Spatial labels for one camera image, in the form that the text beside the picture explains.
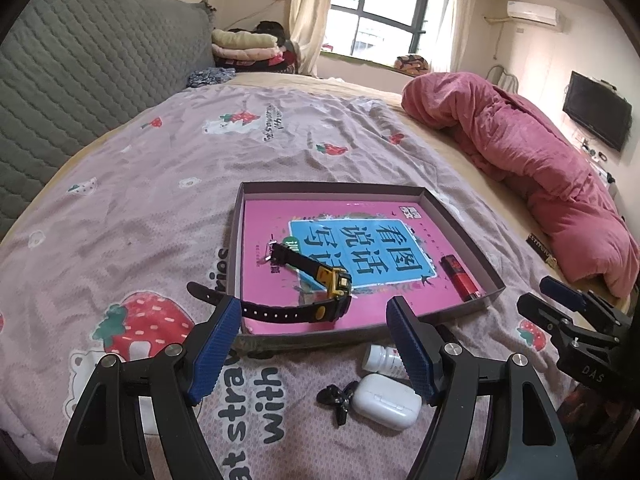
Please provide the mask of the white earbuds case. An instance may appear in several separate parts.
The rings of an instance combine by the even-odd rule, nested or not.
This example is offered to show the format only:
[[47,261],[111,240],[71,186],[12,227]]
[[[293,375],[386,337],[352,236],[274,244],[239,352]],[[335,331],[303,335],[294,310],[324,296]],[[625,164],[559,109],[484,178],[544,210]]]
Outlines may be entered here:
[[369,374],[358,384],[352,409],[388,429],[404,431],[417,420],[422,399],[413,388],[384,375]]

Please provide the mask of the black hair clip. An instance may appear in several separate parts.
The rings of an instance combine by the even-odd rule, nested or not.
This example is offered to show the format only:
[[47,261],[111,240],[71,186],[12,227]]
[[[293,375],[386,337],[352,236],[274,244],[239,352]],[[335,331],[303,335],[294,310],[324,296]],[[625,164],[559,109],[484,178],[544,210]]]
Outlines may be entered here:
[[350,382],[344,388],[340,388],[337,385],[328,385],[317,393],[316,401],[326,408],[332,408],[334,411],[337,427],[346,424],[350,404],[352,404],[352,398],[358,385],[359,382],[356,380]]

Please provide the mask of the black yellow wrist watch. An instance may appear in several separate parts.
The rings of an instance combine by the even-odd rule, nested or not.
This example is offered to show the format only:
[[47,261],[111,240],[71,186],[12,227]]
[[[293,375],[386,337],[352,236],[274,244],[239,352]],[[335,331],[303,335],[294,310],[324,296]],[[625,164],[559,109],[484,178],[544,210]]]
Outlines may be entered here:
[[270,324],[335,323],[352,302],[352,277],[346,269],[314,260],[291,245],[272,240],[265,268],[243,280],[240,298],[197,282],[188,293],[213,307],[231,308],[242,318]]

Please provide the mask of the pink crumpled duvet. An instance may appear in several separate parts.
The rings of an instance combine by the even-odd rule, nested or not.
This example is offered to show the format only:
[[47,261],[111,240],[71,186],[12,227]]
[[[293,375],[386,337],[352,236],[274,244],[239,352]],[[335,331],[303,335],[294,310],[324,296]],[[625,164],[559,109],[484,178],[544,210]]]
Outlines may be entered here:
[[567,281],[600,276],[613,296],[631,293],[638,243],[590,163],[532,102],[477,74],[430,73],[405,86],[401,106],[525,200]]

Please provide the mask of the strawberry print bed sheet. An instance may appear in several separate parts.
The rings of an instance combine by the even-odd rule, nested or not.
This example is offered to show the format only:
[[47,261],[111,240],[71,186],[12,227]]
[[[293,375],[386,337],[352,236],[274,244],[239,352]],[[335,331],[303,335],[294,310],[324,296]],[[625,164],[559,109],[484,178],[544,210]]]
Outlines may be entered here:
[[70,162],[2,240],[2,457],[20,477],[50,478],[98,359],[149,356],[208,318],[186,284],[227,284],[235,197],[250,181],[431,191],[506,284],[452,331],[479,356],[526,354],[560,404],[575,384],[551,347],[523,339],[515,307],[544,265],[479,180],[380,98],[223,84],[147,110]]

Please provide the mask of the pink blue children's book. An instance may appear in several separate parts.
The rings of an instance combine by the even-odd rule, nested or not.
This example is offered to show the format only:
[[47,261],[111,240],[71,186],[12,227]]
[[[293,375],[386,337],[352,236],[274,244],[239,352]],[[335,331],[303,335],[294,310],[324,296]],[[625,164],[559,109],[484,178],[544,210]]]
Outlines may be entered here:
[[408,200],[247,200],[242,222],[243,280],[265,268],[275,240],[301,254],[344,268],[352,277],[352,303],[325,330],[381,324],[387,301],[404,297],[417,315],[445,311],[463,301],[442,266],[463,258],[426,207]]

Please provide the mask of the patterned bag on sill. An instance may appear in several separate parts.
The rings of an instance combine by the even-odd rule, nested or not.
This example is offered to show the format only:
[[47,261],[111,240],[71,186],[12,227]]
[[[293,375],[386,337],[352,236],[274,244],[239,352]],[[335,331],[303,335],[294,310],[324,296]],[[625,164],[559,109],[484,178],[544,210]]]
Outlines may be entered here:
[[408,54],[404,56],[398,56],[394,63],[394,70],[399,73],[417,77],[424,74],[431,73],[432,68],[429,62],[425,58],[422,58],[418,54]]

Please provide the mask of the cream curtain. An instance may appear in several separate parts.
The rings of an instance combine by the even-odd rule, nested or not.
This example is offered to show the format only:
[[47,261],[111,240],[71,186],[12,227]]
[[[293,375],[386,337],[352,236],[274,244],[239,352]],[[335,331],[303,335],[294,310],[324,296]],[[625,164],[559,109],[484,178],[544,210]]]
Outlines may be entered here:
[[331,0],[291,0],[288,27],[297,46],[298,72],[317,76],[317,62],[326,32]]
[[437,24],[434,72],[457,72],[468,44],[476,0],[442,0]]

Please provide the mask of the dark framed window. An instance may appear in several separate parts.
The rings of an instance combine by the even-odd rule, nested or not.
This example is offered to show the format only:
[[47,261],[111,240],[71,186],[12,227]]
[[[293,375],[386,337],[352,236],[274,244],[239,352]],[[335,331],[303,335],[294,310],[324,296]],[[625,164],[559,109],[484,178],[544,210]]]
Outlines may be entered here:
[[321,50],[392,66],[418,52],[434,0],[331,0]]

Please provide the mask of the dark blue floral cloth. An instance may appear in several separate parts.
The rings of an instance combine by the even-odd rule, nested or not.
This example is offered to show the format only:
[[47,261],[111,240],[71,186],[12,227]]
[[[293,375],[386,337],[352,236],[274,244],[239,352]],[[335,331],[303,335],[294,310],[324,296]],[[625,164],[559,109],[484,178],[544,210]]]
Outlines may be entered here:
[[207,67],[205,70],[196,70],[190,73],[186,86],[188,88],[201,88],[213,84],[225,84],[236,75],[234,68]]

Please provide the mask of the grey quilted headboard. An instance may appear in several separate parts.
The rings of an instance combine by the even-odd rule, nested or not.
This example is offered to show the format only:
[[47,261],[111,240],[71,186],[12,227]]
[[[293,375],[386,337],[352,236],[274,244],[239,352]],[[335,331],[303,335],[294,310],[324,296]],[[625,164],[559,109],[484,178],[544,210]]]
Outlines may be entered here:
[[1,44],[1,231],[102,134],[213,65],[207,1],[30,0]]

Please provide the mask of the stack of folded blankets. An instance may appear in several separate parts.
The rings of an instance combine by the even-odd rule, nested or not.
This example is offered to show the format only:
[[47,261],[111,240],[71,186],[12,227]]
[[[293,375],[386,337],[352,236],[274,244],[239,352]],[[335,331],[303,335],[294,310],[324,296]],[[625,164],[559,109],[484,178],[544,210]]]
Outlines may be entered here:
[[218,67],[238,73],[298,72],[296,44],[279,22],[261,21],[252,30],[216,28],[212,50]]

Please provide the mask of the cream left curtain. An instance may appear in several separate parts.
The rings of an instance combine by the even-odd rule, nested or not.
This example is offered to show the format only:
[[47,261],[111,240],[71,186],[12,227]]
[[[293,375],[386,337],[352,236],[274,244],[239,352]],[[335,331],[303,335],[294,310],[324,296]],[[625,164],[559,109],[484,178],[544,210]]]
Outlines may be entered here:
[[297,46],[298,72],[317,76],[317,62],[326,32],[331,0],[291,0],[288,27]]

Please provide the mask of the black wall television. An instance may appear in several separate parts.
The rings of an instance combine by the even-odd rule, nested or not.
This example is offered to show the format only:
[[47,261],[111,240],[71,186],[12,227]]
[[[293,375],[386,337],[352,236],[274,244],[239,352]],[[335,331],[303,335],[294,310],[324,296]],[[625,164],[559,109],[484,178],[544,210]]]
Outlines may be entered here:
[[632,123],[632,105],[602,81],[571,73],[563,112],[614,151],[624,148]]

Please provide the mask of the white wall air conditioner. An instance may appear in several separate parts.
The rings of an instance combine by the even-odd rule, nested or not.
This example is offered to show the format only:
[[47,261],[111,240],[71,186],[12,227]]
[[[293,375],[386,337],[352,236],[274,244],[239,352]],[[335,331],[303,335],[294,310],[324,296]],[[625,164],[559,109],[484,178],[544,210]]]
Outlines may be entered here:
[[558,27],[561,14],[553,6],[510,0],[506,3],[506,14],[514,20],[531,22],[538,25]]

